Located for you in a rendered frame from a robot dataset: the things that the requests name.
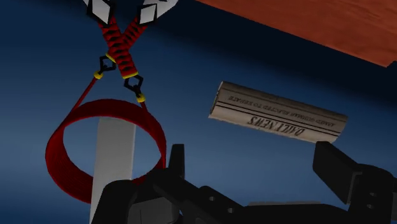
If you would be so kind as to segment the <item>rolled beige newspaper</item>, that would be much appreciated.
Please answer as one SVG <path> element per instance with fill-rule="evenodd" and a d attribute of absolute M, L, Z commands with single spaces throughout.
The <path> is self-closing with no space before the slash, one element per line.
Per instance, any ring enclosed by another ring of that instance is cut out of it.
<path fill-rule="evenodd" d="M 348 116 L 222 81 L 209 118 L 316 143 L 333 143 Z"/>

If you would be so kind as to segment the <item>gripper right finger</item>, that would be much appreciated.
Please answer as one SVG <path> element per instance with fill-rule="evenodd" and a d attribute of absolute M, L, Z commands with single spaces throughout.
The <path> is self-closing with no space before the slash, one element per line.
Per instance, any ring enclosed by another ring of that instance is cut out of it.
<path fill-rule="evenodd" d="M 391 224 L 394 176 L 374 165 L 359 164 L 329 142 L 315 146 L 313 171 L 349 206 L 352 224 Z"/>

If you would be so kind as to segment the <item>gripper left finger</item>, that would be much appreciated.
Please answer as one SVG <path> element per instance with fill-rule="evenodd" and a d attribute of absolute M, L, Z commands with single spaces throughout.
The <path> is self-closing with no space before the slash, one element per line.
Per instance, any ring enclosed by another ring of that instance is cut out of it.
<path fill-rule="evenodd" d="M 185 180 L 185 146 L 173 144 L 169 165 L 140 185 L 107 184 L 92 224 L 246 224 L 244 208 L 209 186 Z"/>

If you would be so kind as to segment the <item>orange wooden furniture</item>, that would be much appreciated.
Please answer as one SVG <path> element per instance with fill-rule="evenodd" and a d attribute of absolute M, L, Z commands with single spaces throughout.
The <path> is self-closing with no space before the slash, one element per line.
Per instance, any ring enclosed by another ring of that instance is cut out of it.
<path fill-rule="evenodd" d="M 197 0 L 380 65 L 397 61 L 397 0 Z"/>

